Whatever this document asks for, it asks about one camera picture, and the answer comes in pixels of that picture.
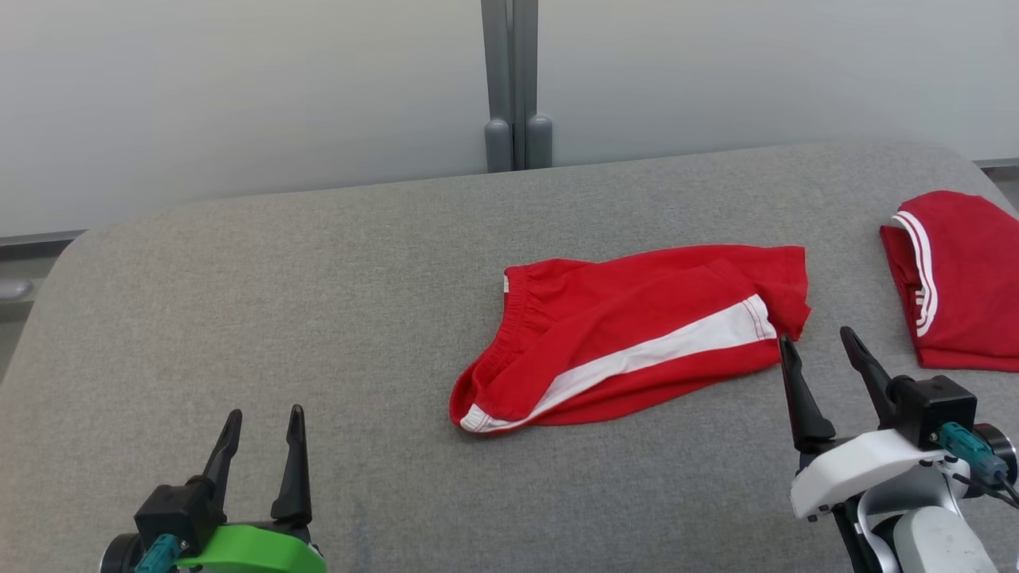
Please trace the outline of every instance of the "white wall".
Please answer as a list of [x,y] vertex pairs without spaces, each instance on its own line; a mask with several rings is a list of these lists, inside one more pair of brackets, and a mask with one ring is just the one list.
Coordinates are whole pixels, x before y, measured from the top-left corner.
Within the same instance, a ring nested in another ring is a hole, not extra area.
[[849,136],[1019,157],[1015,0],[554,0],[553,164]]
[[480,3],[0,2],[0,237],[485,171]]

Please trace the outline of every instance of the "gray padded table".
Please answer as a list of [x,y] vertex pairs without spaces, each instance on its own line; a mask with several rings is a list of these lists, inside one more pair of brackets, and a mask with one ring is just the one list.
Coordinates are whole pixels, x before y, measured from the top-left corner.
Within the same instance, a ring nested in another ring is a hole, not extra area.
[[[937,189],[1012,212],[953,152],[857,142],[229,199],[89,231],[0,383],[0,571],[94,571],[153,487],[202,470],[231,408],[227,514],[267,518],[293,403],[330,572],[849,571],[830,519],[793,518],[777,368],[494,438],[457,430],[448,394],[495,332],[506,266],[801,244],[805,373],[842,435],[873,429],[838,327],[893,374],[931,373],[877,227]],[[950,375],[1019,437],[1019,375]],[[1013,568],[1014,510],[964,512]]]

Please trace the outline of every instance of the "white stripe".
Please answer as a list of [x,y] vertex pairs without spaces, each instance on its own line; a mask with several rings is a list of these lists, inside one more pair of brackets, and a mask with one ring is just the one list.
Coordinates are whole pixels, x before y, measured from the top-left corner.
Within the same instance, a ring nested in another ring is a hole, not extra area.
[[916,268],[920,274],[920,283],[923,284],[921,293],[923,303],[920,305],[920,318],[916,321],[916,335],[922,336],[930,329],[934,315],[937,314],[937,287],[934,284],[934,267],[930,259],[930,238],[923,228],[923,223],[912,213],[899,211],[892,218],[906,228],[910,241],[913,242]]
[[472,404],[460,421],[461,427],[476,432],[511,429],[590,389],[606,378],[635,372],[669,360],[711,350],[720,350],[776,338],[767,320],[767,307],[754,295],[745,301],[708,315],[672,332],[614,352],[562,372],[545,390],[538,405],[523,420],[497,420],[477,404]]

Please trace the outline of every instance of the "black cable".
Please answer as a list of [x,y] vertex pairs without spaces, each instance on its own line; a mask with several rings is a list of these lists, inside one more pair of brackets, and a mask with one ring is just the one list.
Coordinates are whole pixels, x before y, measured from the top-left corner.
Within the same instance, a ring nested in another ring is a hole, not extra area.
[[1015,500],[1010,499],[1008,496],[1002,494],[1000,491],[995,491],[994,489],[990,489],[989,487],[984,487],[983,485],[972,481],[971,479],[967,478],[966,476],[964,476],[962,474],[954,473],[954,474],[952,474],[952,478],[955,479],[956,481],[961,481],[962,483],[964,483],[966,485],[969,485],[970,487],[976,487],[977,490],[979,490],[982,494],[990,496],[991,498],[994,498],[996,500],[1001,500],[1001,501],[1005,502],[1006,504],[1008,504],[1009,507],[1019,510],[1019,502],[1016,502]]
[[1009,483],[1009,477],[1002,472],[998,472],[998,481],[1005,486],[1005,490],[1009,492],[1012,497],[1012,501],[1019,504],[1019,492],[1016,491],[1015,486]]

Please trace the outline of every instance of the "red shorts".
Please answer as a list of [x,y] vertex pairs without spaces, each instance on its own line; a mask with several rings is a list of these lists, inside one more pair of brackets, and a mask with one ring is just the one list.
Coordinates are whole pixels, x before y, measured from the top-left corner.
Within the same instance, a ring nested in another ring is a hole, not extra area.
[[625,416],[779,363],[810,307],[801,247],[710,245],[505,271],[494,342],[457,380],[473,432]]
[[893,218],[880,237],[920,366],[1019,372],[1019,220],[954,191]]

